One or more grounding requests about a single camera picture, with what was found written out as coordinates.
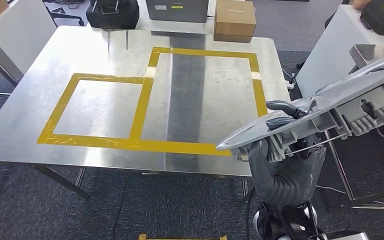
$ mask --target table leg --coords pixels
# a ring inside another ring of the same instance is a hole
[[[55,182],[59,183],[63,187],[69,189],[72,192],[75,192],[77,195],[79,195],[81,198],[88,199],[90,198],[89,194],[82,190],[80,188],[80,185],[82,184],[83,174],[85,173],[84,168],[80,170],[79,176],[77,177],[76,184],[73,184],[69,180],[65,179],[58,173],[56,173],[54,170],[50,169],[47,166],[32,166],[34,169],[42,173],[43,175],[47,176],[48,178],[54,180]]]
[[[384,209],[384,205],[380,204],[370,204],[374,201],[380,201],[384,199],[384,190],[378,191],[376,193],[351,199],[349,201],[341,203],[339,206],[335,207],[333,210],[340,209],[349,209],[349,208],[370,208],[370,209]]]

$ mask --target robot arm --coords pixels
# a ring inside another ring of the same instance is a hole
[[[318,146],[310,149],[306,159],[298,155],[280,162],[268,162],[268,152],[266,139],[254,142],[248,151],[249,166],[259,199],[278,207],[308,201],[316,188],[326,148]]]

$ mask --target metal table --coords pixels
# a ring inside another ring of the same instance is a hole
[[[368,64],[371,64],[384,57],[384,44],[357,44],[349,51],[352,59],[355,61],[355,67],[351,72],[356,71]],[[348,182],[345,171],[342,167],[342,163],[335,150],[333,142],[329,143],[330,149],[333,152],[333,157],[336,162],[336,166],[341,176],[342,183],[345,187],[346,194],[349,201],[341,203],[336,209],[356,208],[356,209],[384,209],[384,204],[373,204],[374,201],[380,201],[384,199],[384,189],[367,196],[354,197],[353,191]]]
[[[264,100],[290,100],[272,39],[61,26],[0,110],[0,163],[83,196],[84,167],[246,179],[215,144]],[[48,165],[82,170],[72,184]]]

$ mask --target yellow tape rectangle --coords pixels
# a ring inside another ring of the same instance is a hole
[[[249,60],[251,70],[252,86],[254,91],[255,106],[259,117],[267,114],[266,102],[264,97],[263,84],[260,79],[260,68],[255,53],[232,52],[232,51],[212,51],[185,48],[154,47],[149,57],[146,76],[143,77],[120,77],[102,74],[84,74],[74,73],[61,95],[55,109],[46,122],[39,138],[38,144],[54,144],[67,146],[83,146],[98,148],[113,148],[128,151],[159,152],[159,153],[177,153],[177,154],[198,154],[230,156],[228,150],[216,150],[213,143],[193,143],[177,141],[158,141],[141,139],[142,129],[148,109],[148,103],[154,82],[155,70],[158,65],[160,54],[179,54],[190,56],[209,56],[209,57],[227,57],[227,58],[245,58]],[[57,126],[70,98],[72,97],[80,80],[101,81],[114,83],[140,84],[142,89],[137,102],[133,123],[128,138],[98,137],[70,134],[55,134],[54,129]]]

